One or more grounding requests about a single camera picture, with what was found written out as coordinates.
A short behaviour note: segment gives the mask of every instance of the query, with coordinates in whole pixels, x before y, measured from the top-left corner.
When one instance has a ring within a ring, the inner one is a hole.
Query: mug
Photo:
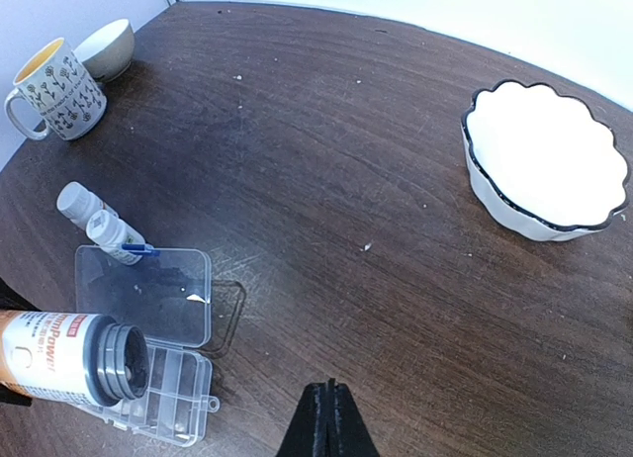
[[[51,131],[65,140],[81,137],[106,111],[106,97],[65,39],[49,43],[33,56],[18,72],[13,86],[4,109],[18,131],[33,140],[42,140]],[[20,98],[44,118],[43,131],[33,131],[18,120],[11,103]]]

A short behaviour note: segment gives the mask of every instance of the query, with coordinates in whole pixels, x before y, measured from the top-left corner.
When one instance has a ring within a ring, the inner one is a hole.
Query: plastic box
[[[194,351],[211,339],[211,259],[197,249],[156,249],[126,266],[97,246],[75,255],[77,312],[106,314],[138,326],[147,340],[149,387],[112,408],[79,406],[115,427],[188,447],[202,440],[213,366]]]

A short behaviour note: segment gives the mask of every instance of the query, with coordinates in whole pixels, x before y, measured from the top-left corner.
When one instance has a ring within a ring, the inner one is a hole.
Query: wall
[[[0,95],[13,89],[12,81],[24,63],[57,37],[79,45],[98,28],[120,18],[135,30],[167,8],[166,0],[0,0]],[[39,116],[25,102],[13,103],[21,120],[36,126]],[[0,114],[0,169],[23,141],[4,111]]]
[[[633,109],[631,0],[237,0],[399,20],[509,53]]]

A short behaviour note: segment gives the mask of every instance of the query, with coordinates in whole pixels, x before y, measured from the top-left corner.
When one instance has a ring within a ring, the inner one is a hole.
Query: supplement bottle
[[[0,311],[0,383],[33,398],[110,407],[147,389],[139,328],[98,314]]]
[[[140,261],[141,256],[121,249],[122,244],[145,244],[138,231],[106,210],[100,210],[90,217],[86,234],[118,261],[129,266]]]
[[[63,187],[57,197],[57,209],[84,230],[86,230],[90,217],[99,210],[106,210],[115,217],[119,217],[119,214],[112,207],[77,182],[70,182]]]

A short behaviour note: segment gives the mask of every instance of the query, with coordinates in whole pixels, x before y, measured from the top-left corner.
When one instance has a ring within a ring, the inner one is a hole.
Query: wooden table
[[[633,218],[563,244],[491,219],[459,118],[507,77],[586,100],[633,158],[628,111],[416,27],[246,4],[150,22],[99,126],[28,141],[0,175],[0,277],[72,307],[87,240],[54,206],[70,180],[152,244],[209,252],[247,291],[214,360],[223,408],[181,450],[66,405],[0,407],[0,454],[272,456],[328,377],[384,456],[629,454]]]

